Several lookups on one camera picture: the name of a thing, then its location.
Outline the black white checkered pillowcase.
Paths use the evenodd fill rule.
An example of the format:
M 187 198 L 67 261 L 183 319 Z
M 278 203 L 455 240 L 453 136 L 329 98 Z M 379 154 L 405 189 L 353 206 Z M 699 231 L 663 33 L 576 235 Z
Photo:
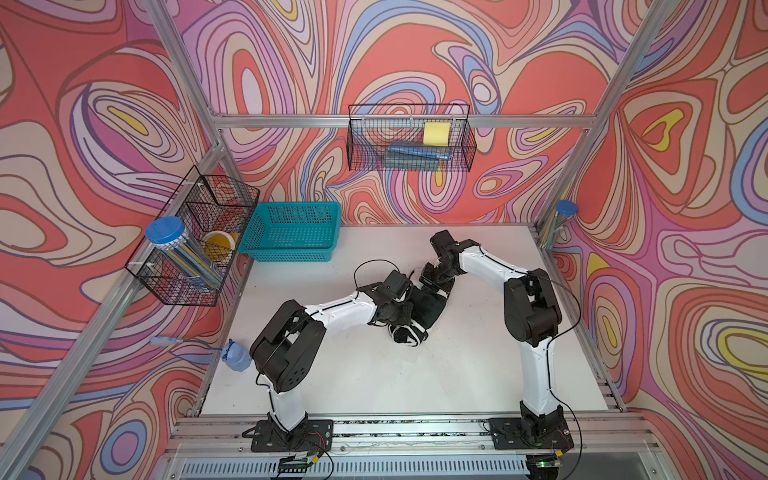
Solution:
M 444 311 L 449 294 L 431 286 L 413 286 L 406 297 L 412 306 L 407 325 L 390 325 L 391 339 L 400 345 L 418 347 L 428 339 L 429 329 Z

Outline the teal plastic basket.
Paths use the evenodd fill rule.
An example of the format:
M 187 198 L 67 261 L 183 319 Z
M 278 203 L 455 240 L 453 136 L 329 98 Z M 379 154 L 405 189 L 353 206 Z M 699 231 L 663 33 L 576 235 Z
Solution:
M 258 262 L 328 262 L 340 228 L 337 202 L 266 202 L 250 218 L 239 252 Z

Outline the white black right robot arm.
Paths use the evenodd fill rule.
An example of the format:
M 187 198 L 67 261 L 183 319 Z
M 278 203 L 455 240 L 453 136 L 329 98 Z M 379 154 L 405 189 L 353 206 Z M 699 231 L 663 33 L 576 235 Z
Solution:
M 434 234 L 430 244 L 437 263 L 425 265 L 422 283 L 448 293 L 457 276 L 470 274 L 502 293 L 504 325 L 519 343 L 522 361 L 521 433 L 528 444 L 543 445 L 546 436 L 567 428 L 553 391 L 552 346 L 562 312 L 549 275 L 509 264 L 474 240 L 455 240 L 447 230 Z

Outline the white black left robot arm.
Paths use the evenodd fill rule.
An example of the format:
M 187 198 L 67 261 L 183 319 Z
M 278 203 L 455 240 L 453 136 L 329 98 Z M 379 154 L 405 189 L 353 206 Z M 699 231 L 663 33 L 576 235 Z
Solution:
M 384 281 L 360 286 L 337 300 L 308 306 L 285 301 L 249 349 L 256 383 L 268 389 L 273 425 L 292 434 L 305 423 L 300 385 L 326 336 L 358 326 L 407 324 L 414 289 L 407 275 L 393 270 Z

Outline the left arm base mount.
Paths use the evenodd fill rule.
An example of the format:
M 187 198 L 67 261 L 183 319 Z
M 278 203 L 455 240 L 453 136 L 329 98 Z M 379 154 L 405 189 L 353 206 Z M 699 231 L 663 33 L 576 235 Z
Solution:
M 322 453 L 332 447 L 333 433 L 332 420 L 305 417 L 292 430 L 284 430 L 276 419 L 269 416 L 243 431 L 241 437 L 251 441 L 250 449 L 254 453 Z

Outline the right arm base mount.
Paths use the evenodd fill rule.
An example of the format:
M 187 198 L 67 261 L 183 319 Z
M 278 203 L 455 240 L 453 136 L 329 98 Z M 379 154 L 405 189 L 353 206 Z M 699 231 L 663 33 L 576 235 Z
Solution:
M 574 447 L 561 405 L 557 405 L 551 413 L 535 414 L 521 404 L 520 417 L 490 418 L 488 429 L 496 450 L 566 452 Z

